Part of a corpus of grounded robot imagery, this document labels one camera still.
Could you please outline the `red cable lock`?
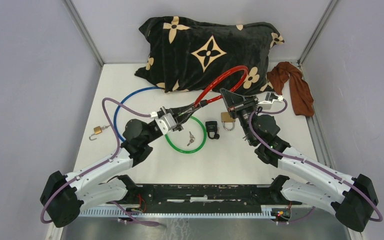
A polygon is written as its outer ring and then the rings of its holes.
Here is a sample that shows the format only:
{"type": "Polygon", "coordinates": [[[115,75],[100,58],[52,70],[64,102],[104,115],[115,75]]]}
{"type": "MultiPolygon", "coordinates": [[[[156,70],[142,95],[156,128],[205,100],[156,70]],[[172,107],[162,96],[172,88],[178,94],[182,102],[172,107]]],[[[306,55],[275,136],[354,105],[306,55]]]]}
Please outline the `red cable lock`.
{"type": "Polygon", "coordinates": [[[196,98],[195,102],[193,103],[194,108],[198,108],[198,106],[205,106],[211,103],[214,103],[222,98],[222,95],[218,95],[216,97],[213,97],[211,99],[204,99],[204,97],[213,90],[216,86],[218,86],[220,83],[222,83],[224,80],[226,80],[228,77],[233,75],[234,73],[242,72],[241,78],[237,81],[237,83],[230,89],[231,92],[235,92],[246,80],[247,76],[249,75],[249,68],[245,65],[238,65],[235,66],[224,73],[222,73],[219,77],[217,77],[214,81],[212,81],[204,90],[203,92],[196,98]]]}

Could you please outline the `cable lock keys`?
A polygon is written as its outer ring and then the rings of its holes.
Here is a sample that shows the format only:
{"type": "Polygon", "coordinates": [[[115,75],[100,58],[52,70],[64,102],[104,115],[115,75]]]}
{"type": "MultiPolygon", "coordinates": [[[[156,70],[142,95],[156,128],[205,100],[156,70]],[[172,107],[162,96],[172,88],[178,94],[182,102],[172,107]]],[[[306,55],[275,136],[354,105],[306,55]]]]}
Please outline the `cable lock keys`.
{"type": "Polygon", "coordinates": [[[192,134],[191,131],[189,131],[189,142],[187,143],[187,146],[190,146],[191,144],[193,144],[195,142],[195,136],[192,134]]]}

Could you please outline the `small black padlock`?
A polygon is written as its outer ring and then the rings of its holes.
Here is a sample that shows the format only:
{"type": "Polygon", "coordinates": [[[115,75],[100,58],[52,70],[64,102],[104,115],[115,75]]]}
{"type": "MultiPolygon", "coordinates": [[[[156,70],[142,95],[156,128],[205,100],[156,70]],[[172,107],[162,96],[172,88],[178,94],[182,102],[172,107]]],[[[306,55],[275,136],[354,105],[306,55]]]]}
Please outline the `small black padlock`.
{"type": "Polygon", "coordinates": [[[218,122],[216,120],[206,121],[205,129],[209,139],[218,140],[220,138],[218,122]]]}

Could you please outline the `green cable lock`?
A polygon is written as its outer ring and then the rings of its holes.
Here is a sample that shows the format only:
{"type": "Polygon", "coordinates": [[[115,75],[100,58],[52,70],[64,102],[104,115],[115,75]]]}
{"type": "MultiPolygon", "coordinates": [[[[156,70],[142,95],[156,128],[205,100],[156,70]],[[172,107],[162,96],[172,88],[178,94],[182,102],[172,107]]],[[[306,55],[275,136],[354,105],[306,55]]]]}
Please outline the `green cable lock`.
{"type": "Polygon", "coordinates": [[[192,116],[186,122],[182,131],[169,132],[165,136],[165,140],[178,153],[197,153],[207,141],[206,128],[198,118],[192,116]]]}

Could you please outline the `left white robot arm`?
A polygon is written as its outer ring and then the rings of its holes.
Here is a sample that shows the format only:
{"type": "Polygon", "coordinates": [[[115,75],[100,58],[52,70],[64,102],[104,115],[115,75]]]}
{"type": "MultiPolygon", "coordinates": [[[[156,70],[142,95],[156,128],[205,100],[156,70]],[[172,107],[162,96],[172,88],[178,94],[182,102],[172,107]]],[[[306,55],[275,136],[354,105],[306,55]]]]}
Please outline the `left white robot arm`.
{"type": "Polygon", "coordinates": [[[164,108],[148,114],[140,114],[119,103],[118,106],[150,122],[131,119],[125,125],[124,142],[116,139],[116,149],[110,155],[77,171],[62,174],[53,172],[47,179],[40,202],[43,209],[40,220],[62,228],[73,222],[81,212],[98,205],[122,200],[130,204],[137,198],[135,187],[116,180],[105,180],[144,162],[153,151],[150,143],[180,131],[183,124],[199,109],[207,105],[206,100],[182,107],[164,108]]]}

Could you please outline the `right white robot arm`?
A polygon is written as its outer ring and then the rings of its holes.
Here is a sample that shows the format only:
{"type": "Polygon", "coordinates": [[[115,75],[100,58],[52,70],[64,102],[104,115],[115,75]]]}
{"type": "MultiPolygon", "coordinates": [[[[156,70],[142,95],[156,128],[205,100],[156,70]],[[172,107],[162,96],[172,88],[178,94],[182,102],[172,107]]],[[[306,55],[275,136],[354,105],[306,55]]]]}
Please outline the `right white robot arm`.
{"type": "Polygon", "coordinates": [[[278,176],[269,189],[275,204],[300,202],[322,209],[347,228],[363,232],[369,221],[382,222],[372,180],[354,177],[313,160],[278,137],[280,127],[273,116],[258,107],[256,96],[243,96],[222,88],[221,97],[229,115],[238,119],[245,138],[265,164],[292,173],[308,183],[278,176]]]}

